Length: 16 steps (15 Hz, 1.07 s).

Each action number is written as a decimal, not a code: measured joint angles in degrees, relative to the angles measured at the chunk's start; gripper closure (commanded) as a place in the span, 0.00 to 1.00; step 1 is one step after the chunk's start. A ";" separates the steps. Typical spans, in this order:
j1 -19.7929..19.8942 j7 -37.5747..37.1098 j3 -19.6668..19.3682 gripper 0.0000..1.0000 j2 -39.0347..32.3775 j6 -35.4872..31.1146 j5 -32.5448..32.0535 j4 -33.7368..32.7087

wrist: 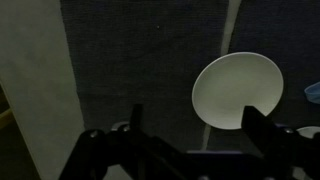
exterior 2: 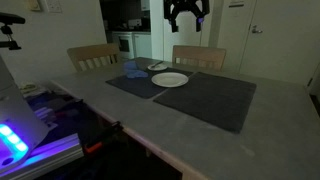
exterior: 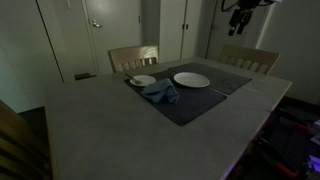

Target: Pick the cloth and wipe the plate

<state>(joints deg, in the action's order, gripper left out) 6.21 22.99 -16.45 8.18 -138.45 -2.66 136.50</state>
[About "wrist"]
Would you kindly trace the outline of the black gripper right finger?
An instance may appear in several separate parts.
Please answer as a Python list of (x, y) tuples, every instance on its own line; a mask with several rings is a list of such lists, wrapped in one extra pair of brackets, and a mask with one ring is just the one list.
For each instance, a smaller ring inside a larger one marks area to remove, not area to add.
[(264, 156), (274, 156), (281, 152), (282, 128), (254, 106), (244, 108), (241, 128)]

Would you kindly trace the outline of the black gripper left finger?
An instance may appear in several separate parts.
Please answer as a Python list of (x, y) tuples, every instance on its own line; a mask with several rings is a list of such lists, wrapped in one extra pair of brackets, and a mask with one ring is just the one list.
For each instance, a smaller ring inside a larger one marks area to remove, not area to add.
[(143, 105), (135, 104), (133, 106), (131, 118), (130, 118), (130, 128), (131, 129), (139, 129), (143, 116)]

